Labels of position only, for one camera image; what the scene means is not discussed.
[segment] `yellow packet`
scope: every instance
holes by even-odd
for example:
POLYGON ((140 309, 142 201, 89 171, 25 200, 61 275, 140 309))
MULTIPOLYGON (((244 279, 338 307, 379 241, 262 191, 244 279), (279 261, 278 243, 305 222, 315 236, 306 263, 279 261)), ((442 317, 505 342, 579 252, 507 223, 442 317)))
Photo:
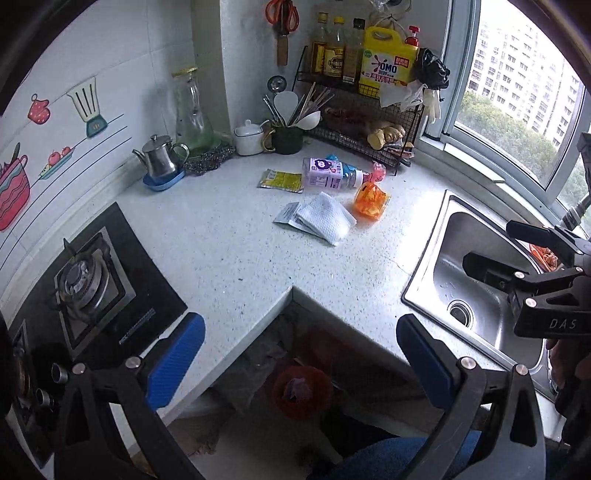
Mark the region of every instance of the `yellow packet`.
POLYGON ((301 184, 301 173, 287 173, 271 169, 263 172, 258 186, 262 189, 286 190, 294 193, 304 191, 301 184))

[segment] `white speckled countertop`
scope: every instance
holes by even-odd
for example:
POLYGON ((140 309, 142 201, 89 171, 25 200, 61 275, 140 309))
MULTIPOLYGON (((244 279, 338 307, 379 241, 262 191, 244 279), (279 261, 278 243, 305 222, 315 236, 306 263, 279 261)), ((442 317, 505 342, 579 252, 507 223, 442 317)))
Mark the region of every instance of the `white speckled countertop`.
MULTIPOLYGON (((371 168, 370 162, 352 153, 312 141, 288 157, 234 158, 204 176, 186 177, 165 192, 151 192, 136 181, 115 197, 188 310, 206 322, 201 350, 172 402, 159 410, 166 424, 211 385, 292 299, 312 310, 319 306, 327 310, 399 359, 403 369, 409 367, 396 341, 395 326, 406 313, 415 313, 456 356, 470 355, 484 368, 500 369, 401 301, 446 189, 486 209, 449 180, 418 164, 401 167, 397 176, 389 174, 380 184, 392 196, 383 217, 377 222, 361 219, 338 247, 272 222, 287 203, 306 202, 317 192, 257 188, 262 172, 273 168, 298 173, 304 157, 324 158, 331 153, 366 171, 371 168)), ((352 210, 355 190, 335 196, 352 210)), ((70 224, 78 222, 81 228, 90 220, 83 214, 74 215, 80 220, 70 219, 70 224)), ((538 400, 544 433, 556 439, 560 416, 550 401, 541 395, 538 400)), ((124 429, 122 434, 133 453, 131 431, 124 429)))

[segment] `black stove top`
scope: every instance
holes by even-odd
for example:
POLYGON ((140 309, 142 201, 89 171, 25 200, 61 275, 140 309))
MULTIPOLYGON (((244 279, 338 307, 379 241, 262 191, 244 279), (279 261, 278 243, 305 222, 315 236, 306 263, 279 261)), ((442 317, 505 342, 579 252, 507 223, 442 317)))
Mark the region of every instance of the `black stove top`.
POLYGON ((65 389, 52 380, 52 365, 66 371, 79 362, 92 369, 116 367, 141 354, 186 309, 116 203, 66 242, 9 328, 30 378, 28 398, 15 410, 39 465, 53 452, 65 389), (39 405, 38 388, 53 408, 39 405))

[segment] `black plastic bag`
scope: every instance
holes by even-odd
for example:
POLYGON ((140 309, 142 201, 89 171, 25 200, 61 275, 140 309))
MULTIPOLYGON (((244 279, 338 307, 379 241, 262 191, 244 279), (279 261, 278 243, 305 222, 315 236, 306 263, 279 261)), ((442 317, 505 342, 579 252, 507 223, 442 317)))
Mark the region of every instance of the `black plastic bag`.
POLYGON ((431 50, 421 48, 418 51, 414 74, 419 81, 427 85, 428 89, 443 90, 449 87, 450 73, 449 69, 431 50))

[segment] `dark green mug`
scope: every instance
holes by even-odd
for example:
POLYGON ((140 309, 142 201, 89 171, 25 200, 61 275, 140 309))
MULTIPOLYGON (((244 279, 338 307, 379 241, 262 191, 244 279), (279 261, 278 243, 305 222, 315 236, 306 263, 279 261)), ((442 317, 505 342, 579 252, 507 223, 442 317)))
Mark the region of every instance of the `dark green mug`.
POLYGON ((293 155, 304 146, 304 131, 301 128, 273 125, 273 128, 265 135, 263 144, 269 136, 271 136, 271 144, 275 153, 281 155, 293 155))

